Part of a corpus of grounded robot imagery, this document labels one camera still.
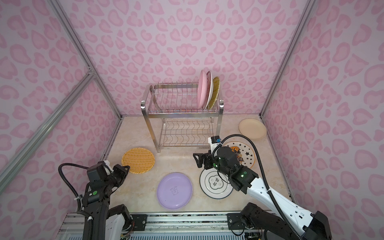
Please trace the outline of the white plate orange sunburst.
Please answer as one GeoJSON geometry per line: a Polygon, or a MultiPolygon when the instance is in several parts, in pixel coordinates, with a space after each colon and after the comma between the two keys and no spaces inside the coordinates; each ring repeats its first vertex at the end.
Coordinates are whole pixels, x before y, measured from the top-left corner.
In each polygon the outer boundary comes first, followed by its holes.
{"type": "Polygon", "coordinates": [[[213,95],[213,76],[212,76],[212,73],[211,71],[208,71],[207,72],[207,78],[208,78],[208,88],[207,88],[207,101],[206,101],[206,106],[205,106],[205,110],[208,110],[209,109],[209,103],[212,99],[212,95],[213,95]]]}

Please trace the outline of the green rimmed woven bamboo plate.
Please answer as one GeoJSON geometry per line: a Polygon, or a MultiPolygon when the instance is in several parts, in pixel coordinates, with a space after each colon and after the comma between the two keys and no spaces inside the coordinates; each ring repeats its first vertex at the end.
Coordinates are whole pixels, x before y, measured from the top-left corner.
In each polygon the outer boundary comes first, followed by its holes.
{"type": "Polygon", "coordinates": [[[218,96],[219,96],[219,91],[220,91],[220,78],[219,77],[215,77],[213,79],[213,94],[212,94],[212,98],[208,104],[208,109],[209,110],[212,110],[214,108],[214,105],[216,104],[216,101],[218,99],[218,96]]]}

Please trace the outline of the pink bear plate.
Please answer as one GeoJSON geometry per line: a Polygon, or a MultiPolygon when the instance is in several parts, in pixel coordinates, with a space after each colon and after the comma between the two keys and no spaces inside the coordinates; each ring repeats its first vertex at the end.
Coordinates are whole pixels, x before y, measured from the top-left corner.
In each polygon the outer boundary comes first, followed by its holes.
{"type": "Polygon", "coordinates": [[[198,83],[198,95],[197,95],[197,107],[202,109],[206,105],[206,97],[208,91],[208,76],[207,73],[202,70],[200,73],[199,83],[198,83]]]}

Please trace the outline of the brown woven bamboo plate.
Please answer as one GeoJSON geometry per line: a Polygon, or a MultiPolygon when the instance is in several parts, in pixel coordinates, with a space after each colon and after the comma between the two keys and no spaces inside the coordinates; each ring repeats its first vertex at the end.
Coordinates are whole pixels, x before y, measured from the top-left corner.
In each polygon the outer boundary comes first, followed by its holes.
{"type": "Polygon", "coordinates": [[[145,148],[133,148],[123,155],[122,165],[129,166],[132,174],[143,174],[153,168],[155,156],[145,148]]]}

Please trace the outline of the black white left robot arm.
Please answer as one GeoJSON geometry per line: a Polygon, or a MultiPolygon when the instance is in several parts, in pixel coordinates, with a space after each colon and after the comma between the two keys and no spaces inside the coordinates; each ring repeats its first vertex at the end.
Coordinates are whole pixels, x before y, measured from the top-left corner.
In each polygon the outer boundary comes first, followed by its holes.
{"type": "Polygon", "coordinates": [[[82,209],[78,212],[85,217],[85,240],[104,240],[107,219],[115,215],[124,219],[121,232],[133,230],[134,220],[124,204],[110,208],[113,188],[119,188],[124,183],[129,170],[130,166],[119,164],[110,168],[104,161],[87,169],[90,182],[82,199],[82,209]]]}

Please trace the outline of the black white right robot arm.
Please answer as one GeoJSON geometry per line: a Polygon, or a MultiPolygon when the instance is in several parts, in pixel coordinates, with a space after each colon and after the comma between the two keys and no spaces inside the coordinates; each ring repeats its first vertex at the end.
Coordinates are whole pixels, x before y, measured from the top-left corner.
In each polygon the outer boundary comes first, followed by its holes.
{"type": "Polygon", "coordinates": [[[293,203],[271,187],[250,168],[238,162],[229,147],[220,147],[216,153],[194,153],[198,168],[215,169],[226,176],[234,190],[243,192],[270,209],[262,210],[248,203],[240,213],[246,229],[262,229],[284,240],[330,240],[332,233],[326,215],[312,213],[293,203]]]}

